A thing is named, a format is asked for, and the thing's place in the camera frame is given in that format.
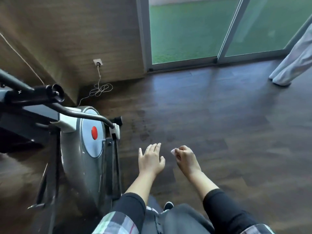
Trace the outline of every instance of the electrical outlet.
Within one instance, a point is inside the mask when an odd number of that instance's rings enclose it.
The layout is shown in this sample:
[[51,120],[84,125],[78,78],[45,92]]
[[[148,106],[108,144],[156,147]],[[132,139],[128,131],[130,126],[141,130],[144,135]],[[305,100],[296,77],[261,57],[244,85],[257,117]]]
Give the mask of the electrical outlet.
[[100,65],[103,65],[102,60],[101,59],[93,59],[94,64],[97,65],[96,63],[100,63]]

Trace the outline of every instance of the forearm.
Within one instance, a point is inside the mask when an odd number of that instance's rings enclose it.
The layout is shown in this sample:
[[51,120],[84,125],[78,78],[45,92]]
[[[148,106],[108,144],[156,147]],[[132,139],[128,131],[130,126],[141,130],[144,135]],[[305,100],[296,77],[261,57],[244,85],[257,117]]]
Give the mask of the forearm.
[[149,199],[149,193],[152,188],[152,184],[155,180],[155,176],[150,173],[139,174],[132,185],[127,189],[126,193],[135,193],[140,196],[145,205]]
[[189,181],[193,184],[201,201],[204,200],[206,194],[214,189],[218,189],[218,186],[213,183],[203,172],[195,172],[190,175]]

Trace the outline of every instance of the cable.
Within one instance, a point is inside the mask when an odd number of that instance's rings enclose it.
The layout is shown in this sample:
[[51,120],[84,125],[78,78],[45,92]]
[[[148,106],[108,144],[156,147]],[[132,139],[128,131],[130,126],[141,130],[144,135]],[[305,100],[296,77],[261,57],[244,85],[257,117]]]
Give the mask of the cable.
[[0,32],[0,36],[4,39],[4,41],[10,46],[10,48],[12,48],[12,50],[26,63],[26,65],[33,71],[33,73],[38,77],[38,79],[40,79],[40,81],[42,82],[42,84],[44,85],[44,82],[42,81],[42,79],[39,77],[39,75],[37,75],[37,73],[34,71],[34,69],[25,61],[25,59],[11,46],[11,44],[7,41],[7,39],[2,35],[2,33]]
[[113,90],[113,86],[111,84],[104,84],[102,86],[100,86],[99,82],[97,84],[94,85],[94,89],[90,90],[89,92],[89,96],[85,97],[85,98],[88,98],[88,97],[92,97],[92,96],[96,96],[96,97],[99,97],[102,93],[104,92],[109,92],[109,91],[112,91]]

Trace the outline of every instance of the grass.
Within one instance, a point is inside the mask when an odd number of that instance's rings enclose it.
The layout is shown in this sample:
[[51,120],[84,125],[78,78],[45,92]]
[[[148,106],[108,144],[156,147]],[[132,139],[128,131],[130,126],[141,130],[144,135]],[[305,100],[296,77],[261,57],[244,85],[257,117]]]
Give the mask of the grass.
[[[216,56],[238,0],[150,7],[153,64]],[[251,0],[227,56],[283,49],[312,13],[312,0]]]

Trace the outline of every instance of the elliptical machine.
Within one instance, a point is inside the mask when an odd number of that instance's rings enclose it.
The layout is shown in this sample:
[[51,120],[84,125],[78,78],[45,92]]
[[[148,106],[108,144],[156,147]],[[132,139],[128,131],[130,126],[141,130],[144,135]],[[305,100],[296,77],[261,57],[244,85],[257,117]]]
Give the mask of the elliptical machine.
[[29,207],[48,213],[36,233],[53,232],[61,166],[80,211],[107,214],[122,193],[121,117],[108,120],[90,106],[61,106],[64,91],[57,84],[32,88],[1,69],[0,83],[0,153],[49,147],[49,162]]

